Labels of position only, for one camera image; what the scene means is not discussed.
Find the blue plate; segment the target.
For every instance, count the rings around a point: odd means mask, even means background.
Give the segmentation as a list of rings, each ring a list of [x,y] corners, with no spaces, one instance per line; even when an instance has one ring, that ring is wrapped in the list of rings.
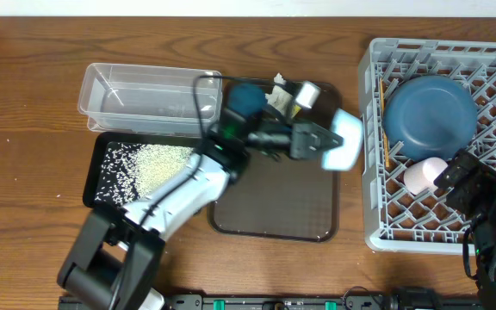
[[[477,131],[477,106],[469,91],[443,76],[423,76],[399,86],[387,99],[388,144],[415,162],[445,161],[469,145]]]

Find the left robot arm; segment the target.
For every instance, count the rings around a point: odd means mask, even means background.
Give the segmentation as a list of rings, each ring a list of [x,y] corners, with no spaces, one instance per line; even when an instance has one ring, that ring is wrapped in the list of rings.
[[[182,169],[135,201],[95,205],[57,276],[58,285],[89,309],[161,309],[164,297],[152,286],[168,239],[195,213],[235,184],[249,149],[294,160],[318,158],[323,169],[347,171],[357,159],[349,140],[362,141],[362,123],[341,108],[328,128],[293,116],[309,110],[320,89],[310,82],[287,83],[286,113],[268,104],[261,86],[235,78],[219,120]]]

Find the yellow green snack wrapper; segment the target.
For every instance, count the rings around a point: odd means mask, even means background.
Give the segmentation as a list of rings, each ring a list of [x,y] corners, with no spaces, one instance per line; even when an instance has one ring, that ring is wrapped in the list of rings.
[[[290,119],[293,120],[300,111],[301,107],[297,104],[294,104],[291,108]]]

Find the white tissue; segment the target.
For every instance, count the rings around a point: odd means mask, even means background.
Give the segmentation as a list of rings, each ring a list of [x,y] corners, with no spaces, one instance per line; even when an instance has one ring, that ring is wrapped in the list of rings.
[[[266,94],[265,97],[270,106],[285,116],[289,103],[297,90],[297,84],[284,79],[281,73],[277,73],[273,81],[276,85],[271,93]]]

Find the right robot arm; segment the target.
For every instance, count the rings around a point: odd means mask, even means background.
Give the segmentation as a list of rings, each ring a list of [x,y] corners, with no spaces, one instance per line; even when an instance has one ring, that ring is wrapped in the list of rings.
[[[434,184],[449,190],[445,204],[469,221],[462,240],[463,268],[475,281],[483,308],[496,309],[496,170],[460,150]]]

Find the light blue rice bowl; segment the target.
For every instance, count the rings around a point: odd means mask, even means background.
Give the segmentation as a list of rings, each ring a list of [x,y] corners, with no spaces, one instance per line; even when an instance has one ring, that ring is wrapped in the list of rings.
[[[343,141],[340,146],[324,153],[321,168],[326,171],[349,171],[357,162],[363,145],[363,122],[339,108],[332,118],[330,131]]]

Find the pink cup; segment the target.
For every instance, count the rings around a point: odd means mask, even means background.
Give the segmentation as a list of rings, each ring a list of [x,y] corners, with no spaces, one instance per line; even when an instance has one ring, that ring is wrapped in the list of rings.
[[[403,182],[411,194],[417,195],[428,189],[437,190],[434,181],[448,167],[441,158],[428,158],[413,164],[405,170]]]

